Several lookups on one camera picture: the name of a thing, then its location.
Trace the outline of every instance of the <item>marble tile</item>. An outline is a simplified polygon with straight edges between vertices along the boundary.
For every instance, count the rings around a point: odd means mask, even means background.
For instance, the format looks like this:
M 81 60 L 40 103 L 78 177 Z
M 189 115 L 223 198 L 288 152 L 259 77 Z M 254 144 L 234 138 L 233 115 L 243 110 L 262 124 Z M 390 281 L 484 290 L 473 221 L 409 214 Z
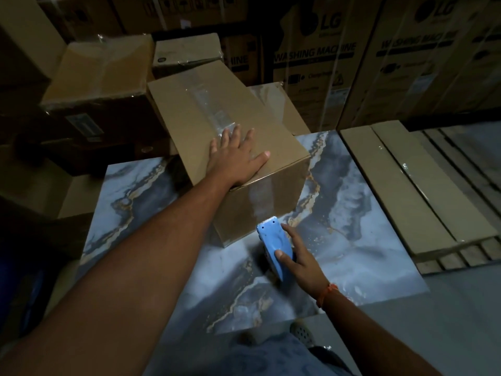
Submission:
M 297 227 L 327 277 L 357 305 L 427 291 L 338 134 L 297 139 L 312 155 L 311 174 L 281 220 Z M 189 188 L 179 158 L 109 166 L 78 277 Z M 273 277 L 257 233 L 223 248 L 210 229 L 161 342 L 319 313 L 295 282 Z

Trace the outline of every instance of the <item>red thread bracelet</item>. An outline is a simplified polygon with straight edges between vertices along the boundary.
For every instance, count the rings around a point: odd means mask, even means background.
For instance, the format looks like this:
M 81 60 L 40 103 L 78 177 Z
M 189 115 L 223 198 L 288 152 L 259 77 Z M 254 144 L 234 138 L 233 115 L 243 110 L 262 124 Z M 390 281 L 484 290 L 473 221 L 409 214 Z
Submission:
M 319 297 L 317 298 L 317 306 L 319 309 L 322 308 L 322 305 L 324 304 L 324 299 L 327 297 L 327 294 L 329 294 L 333 290 L 339 290 L 338 286 L 336 284 L 329 284 L 328 287 L 326 287 L 322 293 L 320 293 Z

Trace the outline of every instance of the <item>hand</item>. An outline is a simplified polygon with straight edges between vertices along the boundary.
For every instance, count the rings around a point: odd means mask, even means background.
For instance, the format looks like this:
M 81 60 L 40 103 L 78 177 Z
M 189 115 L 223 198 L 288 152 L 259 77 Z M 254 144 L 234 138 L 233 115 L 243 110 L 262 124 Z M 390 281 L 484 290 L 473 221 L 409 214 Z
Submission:
M 254 129 L 247 132 L 245 139 L 240 142 L 240 126 L 235 126 L 233 134 L 229 129 L 222 131 L 221 146 L 217 149 L 215 138 L 210 142 L 209 163 L 207 175 L 214 174 L 221 179 L 228 180 L 230 186 L 247 182 L 268 161 L 270 152 L 266 151 L 251 158 L 254 145 Z
M 306 249 L 303 240 L 294 228 L 287 224 L 282 224 L 282 228 L 292 238 L 297 263 L 281 250 L 275 251 L 275 257 L 291 271 L 301 289 L 317 299 L 322 291 L 329 286 L 330 282 L 320 269 L 315 257 Z

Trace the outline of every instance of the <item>forearm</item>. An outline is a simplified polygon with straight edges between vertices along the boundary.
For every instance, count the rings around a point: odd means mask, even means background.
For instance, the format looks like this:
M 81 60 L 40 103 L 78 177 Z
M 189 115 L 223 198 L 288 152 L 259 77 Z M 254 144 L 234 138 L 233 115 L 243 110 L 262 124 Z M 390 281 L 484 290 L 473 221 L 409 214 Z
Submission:
M 426 360 L 374 322 L 340 292 L 329 293 L 323 309 L 362 375 L 440 375 Z
M 207 177 L 145 223 L 81 279 L 4 366 L 18 374 L 140 374 L 229 187 Z

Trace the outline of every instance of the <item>wooden pallet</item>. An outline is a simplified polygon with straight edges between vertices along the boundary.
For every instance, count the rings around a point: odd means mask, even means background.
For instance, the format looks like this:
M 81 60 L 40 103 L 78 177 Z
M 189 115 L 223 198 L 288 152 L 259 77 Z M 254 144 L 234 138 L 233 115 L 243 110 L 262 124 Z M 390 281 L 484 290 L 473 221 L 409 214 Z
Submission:
M 501 233 L 501 171 L 461 126 L 412 133 L 435 162 Z M 423 275 L 501 261 L 501 238 L 491 238 L 438 260 L 417 263 Z

